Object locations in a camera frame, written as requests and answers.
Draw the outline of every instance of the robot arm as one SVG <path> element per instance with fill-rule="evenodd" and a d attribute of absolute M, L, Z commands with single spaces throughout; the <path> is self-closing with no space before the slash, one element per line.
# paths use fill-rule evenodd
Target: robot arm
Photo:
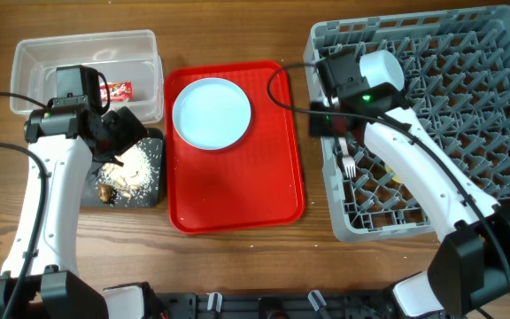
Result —
<path fill-rule="evenodd" d="M 498 205 L 498 201 L 461 173 L 452 160 L 432 141 L 412 109 L 404 110 L 397 107 L 386 114 L 401 123 L 411 124 L 409 132 L 418 137 L 445 163 L 464 185 L 467 193 L 474 198 L 483 215 L 489 216 L 494 213 L 493 207 Z M 442 168 L 418 145 L 409 142 L 407 137 L 383 124 L 366 125 L 365 146 L 389 165 L 418 200 L 434 226 L 440 242 L 446 235 L 456 230 L 454 226 L 456 222 L 472 224 L 479 221 L 471 207 L 461 204 L 463 197 Z"/>
<path fill-rule="evenodd" d="M 34 258 L 18 290 L 17 304 L 11 306 L 14 318 L 37 317 L 39 308 L 29 303 L 37 292 L 42 299 L 39 305 L 50 317 L 136 319 L 159 313 L 147 284 L 114 287 L 100 294 L 77 276 L 76 230 L 81 192 L 92 162 L 123 165 L 114 156 L 148 134 L 126 107 L 106 113 L 109 102 L 102 107 L 99 75 L 85 66 L 59 68 L 58 97 L 49 103 L 53 107 L 32 111 L 25 123 L 28 149 L 44 163 L 47 175 L 40 176 L 38 167 L 29 161 L 19 229 L 1 270 L 0 318 L 9 292 L 20 286 L 18 277 L 33 233 Z M 46 178 L 48 186 L 41 227 L 34 229 L 41 195 L 39 178 Z"/>
<path fill-rule="evenodd" d="M 358 63 L 340 52 L 318 61 L 316 69 L 328 103 L 314 102 L 311 108 L 329 112 L 331 119 L 311 118 L 311 134 L 343 136 L 350 131 L 363 136 L 363 144 L 391 167 L 419 202 L 442 242 L 428 271 L 392 288 L 402 313 L 417 317 L 445 309 L 451 315 L 464 315 L 508 293 L 505 270 L 489 233 L 443 167 L 490 224 L 509 268 L 510 207 L 499 206 L 495 198 L 474 185 L 432 141 L 414 111 L 401 107 L 407 102 L 402 98 L 404 75 L 397 59 L 387 51 L 378 51 Z M 333 115 L 332 106 L 358 118 Z M 407 130 L 442 163 L 409 137 L 382 123 L 364 121 L 363 116 L 378 117 Z"/>
<path fill-rule="evenodd" d="M 42 275 L 48 266 L 69 270 L 76 267 L 76 230 L 80 213 L 81 191 L 92 162 L 92 153 L 81 137 L 65 135 L 39 138 L 28 149 L 42 159 L 48 172 L 48 190 L 42 226 L 36 241 L 37 257 L 28 276 Z M 1 275 L 17 277 L 23 266 L 23 253 L 33 232 L 40 196 L 39 170 L 29 160 L 27 191 L 19 220 L 19 228 Z"/>

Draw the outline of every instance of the wooden table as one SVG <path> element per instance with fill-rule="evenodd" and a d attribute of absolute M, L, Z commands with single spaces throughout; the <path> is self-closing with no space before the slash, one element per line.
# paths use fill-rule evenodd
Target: wooden table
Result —
<path fill-rule="evenodd" d="M 259 59 L 299 62 L 310 28 L 318 21 L 470 5 L 482 3 L 165 0 L 108 4 L 100 0 L 98 4 L 2 5 L 0 90 L 9 90 L 15 46 L 28 38 L 150 29 L 157 36 L 168 75 L 183 66 Z M 291 85 L 295 104 L 307 105 L 302 71 L 292 72 Z M 25 145 L 24 120 L 10 111 L 6 98 L 0 98 L 0 141 Z M 434 234 L 360 244 L 336 240 L 321 176 L 321 145 L 308 137 L 306 120 L 305 115 L 296 115 L 307 194 L 307 208 L 298 222 L 188 237 L 171 226 L 166 201 L 154 209 L 82 209 L 77 237 L 81 278 L 96 289 L 148 281 L 157 292 L 308 292 L 316 288 L 342 292 L 382 288 L 426 269 L 438 248 Z M 0 268 L 17 229 L 26 182 L 27 158 L 0 150 Z M 507 297 L 485 308 L 496 318 L 510 314 Z"/>

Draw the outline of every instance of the candy wrapper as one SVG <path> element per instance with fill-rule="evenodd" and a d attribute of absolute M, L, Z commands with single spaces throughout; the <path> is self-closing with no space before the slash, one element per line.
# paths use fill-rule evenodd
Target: candy wrapper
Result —
<path fill-rule="evenodd" d="M 107 83 L 107 86 L 110 89 L 110 99 L 112 102 L 127 102 L 133 98 L 131 82 Z M 106 102 L 107 91 L 105 90 L 105 85 L 100 84 L 99 89 L 102 95 L 102 101 Z"/>

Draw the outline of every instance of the fork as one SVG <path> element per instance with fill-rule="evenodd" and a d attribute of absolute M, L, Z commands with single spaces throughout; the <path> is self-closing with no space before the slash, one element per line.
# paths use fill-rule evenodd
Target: fork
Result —
<path fill-rule="evenodd" d="M 356 165 L 355 159 L 350 155 L 347 149 L 347 141 L 345 137 L 338 137 L 337 141 L 340 143 L 340 148 L 342 149 L 342 165 L 344 166 L 344 172 L 347 178 L 353 178 L 356 176 Z"/>

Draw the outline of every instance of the red tray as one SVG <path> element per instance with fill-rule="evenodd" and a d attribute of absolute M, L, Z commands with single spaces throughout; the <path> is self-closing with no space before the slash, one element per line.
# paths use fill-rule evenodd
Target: red tray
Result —
<path fill-rule="evenodd" d="M 292 112 L 275 105 L 267 81 L 280 65 L 257 61 L 178 69 L 165 82 L 166 178 L 172 224 L 186 234 L 274 226 L 305 209 Z M 251 102 L 251 123 L 228 148 L 203 151 L 184 142 L 173 125 L 173 105 L 190 83 L 219 77 L 237 84 Z M 290 103 L 285 73 L 274 96 Z"/>

